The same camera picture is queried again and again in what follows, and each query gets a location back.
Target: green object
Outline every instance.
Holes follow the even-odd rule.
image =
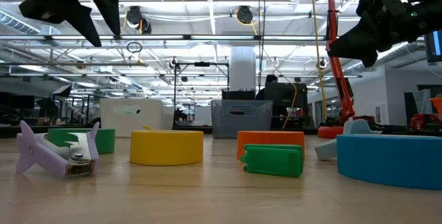
[[[303,171],[299,145],[246,144],[241,162],[250,173],[299,178]]]
[[[77,137],[69,133],[87,133],[91,129],[49,129],[48,141],[58,147],[69,147],[65,141],[76,142]],[[113,153],[115,151],[115,130],[114,129],[98,129],[95,137],[98,154]]]

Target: person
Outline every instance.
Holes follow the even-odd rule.
[[[268,75],[265,79],[266,83],[278,83],[278,78],[275,75]],[[256,95],[256,100],[265,100],[265,88],[261,89]],[[287,107],[273,106],[273,116],[287,116]]]

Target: wooden table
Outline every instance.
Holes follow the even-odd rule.
[[[442,223],[442,192],[340,176],[317,142],[306,137],[301,179],[248,174],[235,140],[207,136],[204,163],[132,165],[126,139],[96,177],[57,180],[36,165],[16,176],[15,140],[0,140],[0,223]]]

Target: ceiling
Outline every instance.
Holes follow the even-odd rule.
[[[47,24],[31,19],[25,19],[21,16],[18,5],[23,0],[0,0],[1,13],[9,17],[18,19],[26,23],[31,28],[43,31],[47,30]],[[92,17],[96,29],[100,35],[111,35],[111,31],[104,23],[99,10],[91,0],[81,0],[82,4],[93,9]],[[339,35],[346,33],[353,28],[358,17],[355,13],[358,0],[336,0],[337,7],[341,11],[339,22]],[[251,26],[239,24],[235,18],[234,12],[238,6],[250,6],[254,19],[258,20],[259,9],[264,9],[264,0],[120,0],[121,25],[123,26],[123,35],[138,35],[137,31],[130,28],[125,22],[125,13],[129,6],[141,6],[142,13],[152,25],[152,35],[254,35]],[[309,16],[312,12],[311,0],[266,0],[265,1],[265,29],[264,21],[256,24],[256,30],[265,35],[277,36],[307,36],[313,37],[314,18]],[[317,0],[317,27],[319,37],[325,35],[327,0]],[[78,35],[79,33],[66,22],[53,25],[61,35]],[[0,35],[24,35],[23,32],[15,30],[10,26],[0,24]],[[60,80],[69,82],[88,82],[95,84],[94,87],[82,86],[76,84],[75,87],[95,90],[96,88],[106,89],[108,92],[117,92],[113,96],[131,96],[131,97],[158,97],[164,101],[170,102],[167,98],[173,94],[171,82],[173,77],[155,77],[155,75],[171,74],[169,62],[172,57],[179,62],[218,62],[228,63],[231,54],[232,45],[240,45],[239,42],[231,41],[138,41],[143,46],[139,54],[132,54],[127,51],[126,46],[131,40],[125,41],[103,41],[105,48],[93,48],[86,41],[57,41],[58,46],[51,46],[47,43],[38,41],[0,41],[0,47],[3,45],[3,51],[15,51],[20,56],[10,55],[9,59],[3,56],[4,62],[52,62],[58,63],[58,66],[44,67],[39,66],[28,68],[13,68],[12,72],[22,72],[23,69],[28,73],[106,73],[102,77],[62,77]],[[248,42],[247,45],[255,46],[258,58],[258,43]],[[298,42],[267,42],[265,50],[276,63],[277,67],[286,75],[316,75],[316,42],[310,41]],[[320,57],[327,57],[325,43],[320,42]],[[132,66],[140,60],[144,66]],[[78,69],[74,66],[63,66],[67,63],[78,61],[98,63],[99,66],[87,66],[85,69]],[[341,59],[345,67],[348,59]],[[275,73],[270,61],[266,61],[264,74]],[[109,79],[109,74],[127,75],[122,81]],[[128,74],[146,74],[148,77],[131,77]],[[215,66],[201,68],[190,66],[182,75],[185,74],[210,74],[217,77],[189,77],[188,82],[180,82],[182,89],[181,98],[178,102],[208,102],[211,98],[220,96],[220,89],[227,84],[226,77],[222,74],[220,68]],[[312,78],[303,79],[309,84]]]

